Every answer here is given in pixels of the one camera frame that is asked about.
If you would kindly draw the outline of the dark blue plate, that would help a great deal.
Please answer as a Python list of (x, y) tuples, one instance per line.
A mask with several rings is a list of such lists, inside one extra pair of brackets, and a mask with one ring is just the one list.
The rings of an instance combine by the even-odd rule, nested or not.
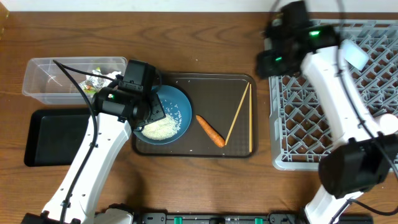
[(182, 123), (180, 130), (175, 136), (161, 141), (156, 141), (145, 137), (142, 134), (142, 131), (134, 131), (134, 134), (138, 139), (149, 144), (155, 144), (155, 145), (168, 144), (180, 138), (188, 129), (192, 120), (192, 107), (186, 95), (175, 87), (164, 85), (157, 92), (157, 95), (160, 99), (165, 114), (166, 114), (165, 109), (167, 107), (178, 105), (178, 108), (182, 115)]

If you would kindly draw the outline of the orange carrot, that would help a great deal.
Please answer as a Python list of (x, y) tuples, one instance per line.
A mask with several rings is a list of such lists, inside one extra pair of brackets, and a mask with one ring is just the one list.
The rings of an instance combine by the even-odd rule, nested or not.
[(225, 146), (225, 140), (200, 116), (196, 115), (196, 119), (208, 137), (220, 148)]

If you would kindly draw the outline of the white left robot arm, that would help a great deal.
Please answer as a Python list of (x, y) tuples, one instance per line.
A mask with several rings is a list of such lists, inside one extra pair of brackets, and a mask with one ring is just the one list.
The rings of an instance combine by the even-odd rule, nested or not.
[(96, 93), (80, 148), (58, 190), (41, 214), (23, 223), (94, 223), (110, 169), (132, 130), (165, 117), (158, 97), (162, 85), (109, 85)]

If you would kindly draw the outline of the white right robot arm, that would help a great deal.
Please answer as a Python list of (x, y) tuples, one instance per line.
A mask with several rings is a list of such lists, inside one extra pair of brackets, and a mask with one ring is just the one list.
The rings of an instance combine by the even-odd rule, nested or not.
[(270, 21), (269, 48), (257, 56), (260, 77), (299, 73), (311, 84), (331, 130), (332, 152), (320, 160), (320, 188), (298, 223), (336, 223), (362, 194), (396, 172), (397, 135), (385, 133), (363, 104), (331, 25)]

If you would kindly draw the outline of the pile of white rice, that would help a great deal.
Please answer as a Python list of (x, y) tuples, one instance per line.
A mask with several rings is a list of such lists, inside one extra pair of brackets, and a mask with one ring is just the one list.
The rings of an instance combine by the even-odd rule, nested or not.
[(182, 115), (178, 105), (165, 109), (166, 117), (144, 126), (142, 134), (152, 140), (161, 141), (175, 136), (180, 130)]

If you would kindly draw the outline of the foil snack wrapper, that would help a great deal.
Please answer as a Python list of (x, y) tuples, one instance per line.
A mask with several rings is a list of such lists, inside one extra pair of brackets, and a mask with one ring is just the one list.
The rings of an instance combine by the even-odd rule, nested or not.
[(91, 71), (93, 76), (87, 75), (86, 80), (79, 83), (80, 88), (86, 94), (95, 94), (103, 87), (108, 86), (117, 75), (122, 75), (120, 71), (107, 72), (104, 68), (97, 67)]

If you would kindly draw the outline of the pink plastic cup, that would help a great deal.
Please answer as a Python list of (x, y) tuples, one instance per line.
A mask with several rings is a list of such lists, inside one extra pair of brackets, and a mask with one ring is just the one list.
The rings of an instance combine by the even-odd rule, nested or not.
[(384, 135), (396, 134), (398, 130), (398, 118), (393, 114), (382, 114), (374, 119)]

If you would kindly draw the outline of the light blue bowl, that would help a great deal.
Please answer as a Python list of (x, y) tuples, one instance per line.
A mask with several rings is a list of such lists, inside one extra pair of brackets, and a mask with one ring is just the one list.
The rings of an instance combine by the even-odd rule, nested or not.
[(358, 70), (362, 70), (369, 60), (369, 55), (351, 40), (342, 41), (344, 59)]

